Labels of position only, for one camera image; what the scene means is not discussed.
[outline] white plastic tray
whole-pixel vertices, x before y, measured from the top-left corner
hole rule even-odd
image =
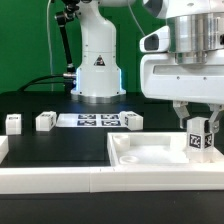
[[[3,161],[9,151],[8,137],[0,136],[0,163]]]
[[[189,161],[185,133],[109,133],[107,143],[111,167],[2,168],[0,194],[224,189],[223,155],[214,149],[209,163]]]

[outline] robotic end effector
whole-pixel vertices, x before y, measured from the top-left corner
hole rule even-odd
[[[141,61],[144,95],[172,100],[180,126],[188,132],[193,127],[203,136],[214,135],[224,112],[224,4],[218,0],[143,0],[143,5],[167,24],[140,42],[141,51],[148,53]],[[209,104],[211,118],[189,120],[188,102]]]

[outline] metal bracket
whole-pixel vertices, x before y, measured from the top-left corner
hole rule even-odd
[[[180,127],[183,129],[187,128],[187,120],[190,118],[190,114],[187,110],[188,102],[184,101],[173,101],[173,108],[180,118]]]
[[[211,118],[208,121],[209,132],[217,133],[219,131],[219,120],[224,114],[224,105],[209,104],[210,110],[213,111]]]

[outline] white block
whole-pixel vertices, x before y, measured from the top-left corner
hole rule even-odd
[[[195,117],[187,121],[187,157],[196,162],[209,162],[214,154],[214,134],[205,133],[207,118]]]
[[[132,112],[122,111],[120,114],[120,120],[122,124],[125,124],[131,131],[137,131],[143,129],[143,117]]]
[[[8,114],[5,121],[6,135],[21,135],[22,119],[21,114]]]
[[[36,130],[50,131],[56,125],[56,119],[56,112],[43,112],[38,117],[36,117]]]
[[[8,137],[0,136],[0,163],[9,152]]]

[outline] black and white sticker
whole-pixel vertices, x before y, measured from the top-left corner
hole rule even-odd
[[[126,114],[126,116],[128,116],[128,117],[136,117],[137,115],[136,114]]]
[[[127,125],[128,126],[128,117],[125,117],[125,125]]]
[[[201,149],[201,136],[190,134],[190,146],[193,148]]]
[[[51,127],[54,125],[54,118],[51,117]]]
[[[114,114],[101,114],[102,120],[119,120],[118,115]]]
[[[9,120],[18,120],[19,118],[18,117],[9,117],[8,119]]]
[[[120,127],[121,122],[120,121],[102,121],[102,126],[110,126],[110,127]]]
[[[95,120],[96,114],[79,114],[78,119],[80,120]]]
[[[51,114],[42,114],[41,117],[50,117]]]
[[[86,127],[89,127],[89,126],[96,126],[96,121],[78,121],[77,123],[77,126],[86,126]]]
[[[212,146],[212,134],[205,136],[205,148]]]

